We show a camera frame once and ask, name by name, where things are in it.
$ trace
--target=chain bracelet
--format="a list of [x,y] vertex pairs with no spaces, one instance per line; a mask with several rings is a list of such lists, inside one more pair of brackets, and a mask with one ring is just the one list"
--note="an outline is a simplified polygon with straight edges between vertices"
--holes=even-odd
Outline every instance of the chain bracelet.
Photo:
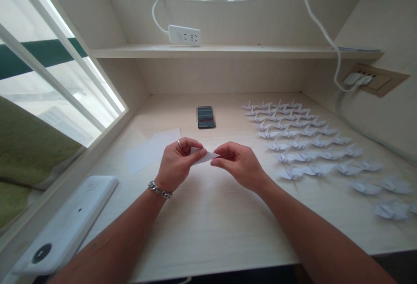
[[162,197],[165,197],[166,199],[170,199],[171,197],[172,197],[172,193],[168,193],[168,192],[165,192],[165,191],[161,191],[160,189],[158,189],[158,187],[156,186],[156,184],[155,184],[155,181],[151,181],[151,182],[149,182],[149,184],[148,184],[148,188],[151,190],[151,191],[153,191],[153,192],[155,192],[155,193],[158,193],[159,195],[161,195]]

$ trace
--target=white device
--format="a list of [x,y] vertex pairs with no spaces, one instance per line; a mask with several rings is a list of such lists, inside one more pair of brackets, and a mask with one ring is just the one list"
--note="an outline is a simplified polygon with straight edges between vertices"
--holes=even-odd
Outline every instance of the white device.
[[156,0],[152,6],[152,18],[155,21],[156,26],[167,36],[169,41],[175,44],[185,44],[191,46],[200,46],[200,35],[199,29],[193,29],[183,26],[168,25],[168,31],[164,30],[155,18],[155,7],[159,0]]
[[46,275],[64,267],[77,251],[118,180],[90,176],[70,196],[14,265],[16,274]]
[[187,28],[182,26],[168,26],[169,41],[176,44],[200,46],[199,29]]

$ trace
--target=wall socket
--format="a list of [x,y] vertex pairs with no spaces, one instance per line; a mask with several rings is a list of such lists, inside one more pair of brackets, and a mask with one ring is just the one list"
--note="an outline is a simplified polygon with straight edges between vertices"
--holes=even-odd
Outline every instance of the wall socket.
[[373,79],[369,84],[360,86],[359,88],[378,97],[387,95],[397,85],[399,85],[410,76],[394,71],[363,65],[360,63],[356,64],[345,76],[345,78],[347,78],[347,76],[351,73],[361,73],[365,76],[372,76]]

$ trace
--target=white desk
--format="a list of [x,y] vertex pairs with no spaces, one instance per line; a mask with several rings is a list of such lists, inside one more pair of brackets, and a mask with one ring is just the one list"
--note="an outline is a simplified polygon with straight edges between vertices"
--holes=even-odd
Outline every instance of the white desk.
[[[338,117],[301,93],[165,95],[150,96],[138,114],[92,168],[90,174],[115,175],[120,184],[98,217],[83,245],[91,241],[119,216],[154,179],[159,165],[130,175],[124,153],[156,132],[181,128],[181,135],[199,140],[208,150],[235,141],[253,148],[265,171],[288,193],[344,232],[369,254],[417,248],[417,216],[408,222],[392,222],[373,214],[378,199],[365,197],[348,187],[348,177],[332,172],[326,178],[309,176],[297,183],[277,180],[283,168],[267,149],[267,140],[256,135],[256,127],[244,116],[253,103],[303,103],[313,114],[352,137],[364,148],[363,158],[385,163],[386,174],[400,173],[417,189],[416,169],[381,146],[349,129]],[[199,130],[196,107],[214,108],[216,128]],[[369,175],[382,178],[383,172]],[[416,195],[400,196],[405,202]],[[191,168],[186,181],[166,202],[143,248],[132,282],[155,281],[189,275],[292,264],[298,261],[271,212],[253,193],[241,187],[226,171],[209,163]]]

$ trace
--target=electrical outlet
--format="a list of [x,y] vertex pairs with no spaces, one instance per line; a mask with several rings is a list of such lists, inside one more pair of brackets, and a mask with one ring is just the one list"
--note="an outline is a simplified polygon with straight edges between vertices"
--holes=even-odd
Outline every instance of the electrical outlet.
[[168,26],[169,41],[175,44],[200,46],[201,31],[182,26]]
[[365,86],[360,86],[359,89],[374,94],[378,97],[387,95],[397,85],[399,85],[410,76],[394,71],[363,65],[360,63],[356,64],[344,79],[346,79],[351,73],[361,73],[364,76],[371,76],[373,78],[372,81]]

